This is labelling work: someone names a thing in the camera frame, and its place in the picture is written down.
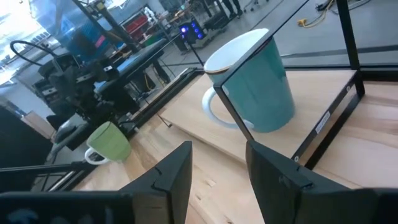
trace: white mug handle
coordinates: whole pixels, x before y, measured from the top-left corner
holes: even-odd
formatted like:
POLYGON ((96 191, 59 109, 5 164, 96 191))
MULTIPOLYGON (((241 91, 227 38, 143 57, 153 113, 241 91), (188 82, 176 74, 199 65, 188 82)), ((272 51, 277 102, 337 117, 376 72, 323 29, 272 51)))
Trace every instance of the white mug handle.
POLYGON ((93 165, 102 165, 102 164, 105 164, 105 163, 107 163, 107 162, 109 162, 109 159, 107 159, 107 158, 105 158, 104 157, 104 159, 103 160, 101 160, 101 161, 93 161, 93 160, 91 160, 90 159, 90 155, 92 154, 92 153, 97 153, 92 147, 90 147, 89 149, 87 149, 87 151, 85 152, 85 159, 86 159, 86 161, 89 163, 89 164, 93 164, 93 165))
MULTIPOLYGON (((203 98, 201 99, 201 107, 203 108, 205 114, 207 117, 209 117, 212 121, 216 122, 219 125, 222 125, 226 128, 239 128, 236 123, 229 123, 226 121, 222 121, 221 119, 217 118, 214 113, 211 110, 211 100, 213 97, 216 95, 216 91, 214 90, 213 87, 210 87, 206 93, 203 95, 203 98)), ((254 124, 250 121, 243 120, 244 124, 248 128, 254 128, 254 124)))

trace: person's leg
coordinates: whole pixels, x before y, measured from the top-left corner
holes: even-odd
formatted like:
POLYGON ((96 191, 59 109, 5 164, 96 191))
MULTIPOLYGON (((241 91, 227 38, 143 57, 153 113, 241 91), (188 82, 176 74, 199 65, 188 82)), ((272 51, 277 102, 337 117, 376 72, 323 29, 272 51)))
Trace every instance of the person's leg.
POLYGON ((239 1, 238 0, 232 0, 232 2, 234 2, 236 10, 238 11, 238 15, 241 15, 242 14, 242 9, 241 9, 241 5, 240 5, 239 1))
POLYGON ((226 8, 228 9, 228 11, 229 11, 229 13, 230 13, 231 15, 232 15, 232 14, 235 14, 234 8, 232 7, 232 4, 230 3, 229 0, 223 0, 223 3, 225 4, 226 8))

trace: wooden surface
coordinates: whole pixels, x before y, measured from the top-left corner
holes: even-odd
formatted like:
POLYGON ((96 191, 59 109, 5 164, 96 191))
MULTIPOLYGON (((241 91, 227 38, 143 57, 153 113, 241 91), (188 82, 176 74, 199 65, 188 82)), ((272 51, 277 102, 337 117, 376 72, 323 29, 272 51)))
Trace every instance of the wooden surface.
MULTIPOLYGON (((314 171, 351 188, 398 187, 398 86, 365 88, 365 98, 314 171)), ((130 140, 133 152, 125 163, 99 166, 75 190, 118 190, 186 140, 194 150, 186 223, 263 223, 246 167, 176 127, 166 128, 157 117, 130 140)))
POLYGON ((351 187, 398 188, 398 86, 367 83, 365 90, 314 170, 351 187))
POLYGON ((27 113, 24 117, 21 118, 25 124, 29 125, 35 131, 40 133, 46 139, 51 139, 55 134, 55 129, 49 124, 46 120, 41 118, 34 111, 27 113))
MULTIPOLYGON (((292 157, 353 73, 351 70, 288 72, 287 78, 295 101, 294 117, 284 127, 271 133, 251 131, 253 138, 287 157, 292 157)), ((201 108, 202 96, 211 86, 211 80, 204 75, 169 106, 161 117, 244 162, 246 138, 242 132, 214 123, 201 108)), ((217 96, 211 107, 219 118, 233 121, 217 96)))
POLYGON ((242 163, 156 117, 130 141, 124 163, 99 166, 75 190, 118 190, 187 140, 193 142, 193 174, 186 223, 264 223, 242 163))

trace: green mug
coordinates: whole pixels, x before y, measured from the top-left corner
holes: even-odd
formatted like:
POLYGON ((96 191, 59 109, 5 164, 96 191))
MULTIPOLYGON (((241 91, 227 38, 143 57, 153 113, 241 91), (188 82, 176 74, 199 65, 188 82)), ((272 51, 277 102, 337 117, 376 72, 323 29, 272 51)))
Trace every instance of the green mug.
MULTIPOLYGON (((224 78, 225 71, 236 63, 268 29, 256 29, 229 41, 213 53, 204 66, 213 83, 224 78)), ((286 72, 275 40, 271 37, 223 85, 223 90, 248 128, 257 132, 275 131, 287 124, 294 115, 294 102, 286 72)), ((202 98, 205 114, 215 123, 238 128, 217 118, 210 103, 216 95, 213 87, 202 98)))
POLYGON ((123 161, 130 156, 131 146, 124 134, 112 122, 107 121, 98 127, 87 139, 90 148, 85 152, 89 164, 101 165, 109 161, 123 161), (101 161, 90 159, 92 153, 104 157, 101 161))

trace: white label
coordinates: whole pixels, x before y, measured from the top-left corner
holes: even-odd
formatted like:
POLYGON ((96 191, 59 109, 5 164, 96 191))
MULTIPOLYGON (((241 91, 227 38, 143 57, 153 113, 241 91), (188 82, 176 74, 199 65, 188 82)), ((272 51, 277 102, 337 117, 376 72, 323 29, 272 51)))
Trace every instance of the white label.
POLYGON ((323 116, 321 122, 319 122, 318 126, 315 128, 317 134, 319 134, 319 132, 322 130, 323 126, 325 125, 325 123, 328 121, 329 118, 330 118, 330 113, 329 111, 327 111, 326 114, 323 116))

